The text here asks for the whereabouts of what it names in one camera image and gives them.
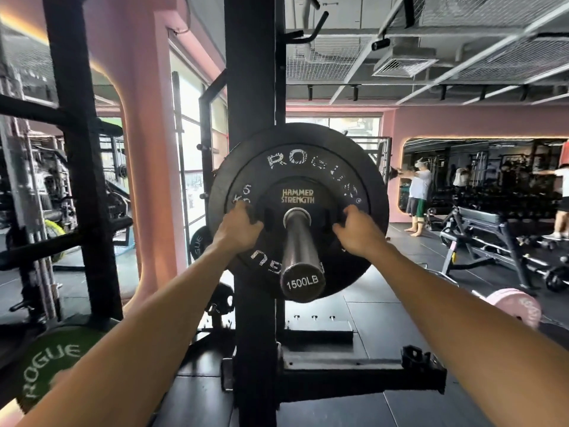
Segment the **squat rack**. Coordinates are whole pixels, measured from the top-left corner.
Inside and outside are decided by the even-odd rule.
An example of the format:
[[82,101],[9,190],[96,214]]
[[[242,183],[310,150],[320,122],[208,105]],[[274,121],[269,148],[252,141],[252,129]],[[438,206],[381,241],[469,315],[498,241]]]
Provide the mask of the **squat rack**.
[[[110,220],[99,134],[122,136],[122,128],[97,118],[82,6],[85,0],[42,1],[59,107],[0,95],[0,114],[61,129],[79,227],[52,240],[31,244],[25,240],[0,253],[0,270],[27,269],[36,260],[80,245],[92,313],[121,319],[113,233],[131,226],[132,219]],[[8,69],[1,67],[4,73]]]

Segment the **man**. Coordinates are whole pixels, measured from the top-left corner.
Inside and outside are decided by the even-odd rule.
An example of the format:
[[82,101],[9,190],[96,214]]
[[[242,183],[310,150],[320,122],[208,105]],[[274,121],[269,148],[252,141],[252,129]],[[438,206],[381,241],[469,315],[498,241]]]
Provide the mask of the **man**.
[[553,233],[544,235],[548,240],[569,240],[569,225],[567,225],[567,213],[569,213],[569,164],[564,163],[556,170],[534,171],[534,175],[556,175],[563,177],[561,187],[562,198],[557,207]]
[[465,168],[458,168],[452,185],[455,187],[466,187],[470,181],[471,170],[472,165],[470,164],[466,165]]
[[431,185],[432,174],[427,167],[427,162],[419,159],[415,163],[418,171],[402,171],[398,170],[399,178],[411,179],[409,187],[409,201],[407,202],[407,213],[412,218],[412,226],[405,229],[407,232],[413,232],[411,237],[420,237],[423,234],[423,226],[425,222],[425,202]]
[[[345,226],[333,226],[342,246],[377,268],[493,425],[567,427],[569,353],[563,347],[414,264],[355,205],[344,212]],[[146,425],[171,387],[223,270],[255,245],[262,228],[250,224],[246,204],[238,201],[203,255],[107,333],[18,427]]]

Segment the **ceiling duct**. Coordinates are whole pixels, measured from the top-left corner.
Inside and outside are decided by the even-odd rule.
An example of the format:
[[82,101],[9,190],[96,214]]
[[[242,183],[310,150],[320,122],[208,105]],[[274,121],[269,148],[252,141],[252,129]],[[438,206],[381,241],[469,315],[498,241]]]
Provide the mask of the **ceiling duct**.
[[413,78],[437,61],[437,50],[420,48],[418,37],[393,38],[387,53],[375,64],[372,76]]

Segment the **weight bench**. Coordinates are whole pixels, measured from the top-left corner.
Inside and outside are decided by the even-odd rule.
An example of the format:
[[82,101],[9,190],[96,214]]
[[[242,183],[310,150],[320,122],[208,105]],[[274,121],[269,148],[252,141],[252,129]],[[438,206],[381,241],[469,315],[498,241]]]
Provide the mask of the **weight bench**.
[[[523,290],[532,291],[539,288],[531,283],[527,259],[523,257],[507,219],[501,215],[462,207],[454,208],[449,217],[447,226],[440,233],[442,239],[450,241],[441,271],[443,275],[448,276],[452,270],[468,270],[497,264],[514,270],[520,281],[519,286]],[[474,235],[474,231],[492,234],[503,245],[489,243]],[[455,253],[461,246],[466,247],[472,262],[454,263]]]

